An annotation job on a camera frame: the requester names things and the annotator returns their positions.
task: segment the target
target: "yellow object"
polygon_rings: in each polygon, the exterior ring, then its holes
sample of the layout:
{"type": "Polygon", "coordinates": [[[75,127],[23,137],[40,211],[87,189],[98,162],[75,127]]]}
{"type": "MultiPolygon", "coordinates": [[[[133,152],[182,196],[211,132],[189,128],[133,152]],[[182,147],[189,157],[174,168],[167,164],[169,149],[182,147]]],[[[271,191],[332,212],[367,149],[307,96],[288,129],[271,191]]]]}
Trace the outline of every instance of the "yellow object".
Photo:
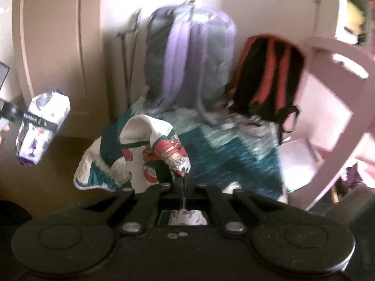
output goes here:
{"type": "Polygon", "coordinates": [[[364,24],[364,17],[362,12],[352,2],[348,1],[346,13],[348,18],[346,27],[350,29],[354,35],[361,35],[362,25],[364,24]]]}

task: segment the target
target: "white door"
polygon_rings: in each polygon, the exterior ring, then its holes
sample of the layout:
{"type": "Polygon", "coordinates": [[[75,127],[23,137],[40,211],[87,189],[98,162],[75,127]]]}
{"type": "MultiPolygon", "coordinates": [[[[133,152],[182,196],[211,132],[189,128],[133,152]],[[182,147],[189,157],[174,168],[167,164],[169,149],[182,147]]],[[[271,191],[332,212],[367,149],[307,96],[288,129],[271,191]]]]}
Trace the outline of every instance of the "white door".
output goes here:
{"type": "Polygon", "coordinates": [[[98,137],[109,124],[101,0],[13,0],[12,12],[26,103],[59,89],[72,106],[61,134],[98,137]]]}

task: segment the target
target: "red and black backpack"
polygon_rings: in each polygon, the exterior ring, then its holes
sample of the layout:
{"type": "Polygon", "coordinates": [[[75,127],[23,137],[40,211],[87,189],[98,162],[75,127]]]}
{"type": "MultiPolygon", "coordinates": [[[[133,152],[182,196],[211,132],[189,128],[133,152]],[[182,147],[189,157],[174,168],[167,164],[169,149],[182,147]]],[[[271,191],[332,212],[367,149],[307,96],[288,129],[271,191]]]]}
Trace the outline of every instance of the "red and black backpack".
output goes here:
{"type": "Polygon", "coordinates": [[[295,45],[273,35],[250,37],[229,84],[232,111],[280,125],[299,109],[294,105],[305,57],[295,45]]]}

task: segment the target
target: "teal and white blanket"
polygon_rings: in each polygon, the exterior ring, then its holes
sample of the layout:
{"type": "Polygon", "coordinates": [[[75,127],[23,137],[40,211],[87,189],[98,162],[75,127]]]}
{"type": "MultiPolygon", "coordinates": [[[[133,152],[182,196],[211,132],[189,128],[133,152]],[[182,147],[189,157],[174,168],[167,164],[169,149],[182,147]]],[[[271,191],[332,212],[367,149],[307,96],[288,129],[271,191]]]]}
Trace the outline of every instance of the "teal and white blanket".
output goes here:
{"type": "Polygon", "coordinates": [[[246,127],[207,125],[195,110],[142,111],[136,104],[87,149],[74,184],[140,193],[190,172],[195,183],[227,193],[243,187],[277,200],[283,182],[275,130],[272,124],[254,130],[262,130],[262,137],[246,127]]]}

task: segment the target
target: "white wall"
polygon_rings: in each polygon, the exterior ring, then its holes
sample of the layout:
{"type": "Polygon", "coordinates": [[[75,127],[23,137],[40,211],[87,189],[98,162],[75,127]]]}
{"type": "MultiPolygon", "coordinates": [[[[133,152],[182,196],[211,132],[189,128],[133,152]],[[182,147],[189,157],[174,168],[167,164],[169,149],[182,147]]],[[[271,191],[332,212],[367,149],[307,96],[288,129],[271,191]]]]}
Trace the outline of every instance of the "white wall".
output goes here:
{"type": "Polygon", "coordinates": [[[12,0],[0,0],[0,7],[9,11],[0,14],[0,61],[11,68],[0,91],[0,98],[12,100],[21,95],[19,86],[12,40],[12,0]]]}
{"type": "MultiPolygon", "coordinates": [[[[144,86],[146,24],[151,13],[166,4],[180,4],[184,0],[103,0],[103,25],[107,59],[108,87],[115,115],[125,110],[121,46],[117,32],[127,28],[131,14],[143,8],[142,25],[136,53],[132,100],[136,100],[144,86]]],[[[315,0],[197,0],[199,6],[222,9],[236,22],[236,58],[247,37],[257,33],[274,33],[298,45],[313,34],[315,0]]]]}

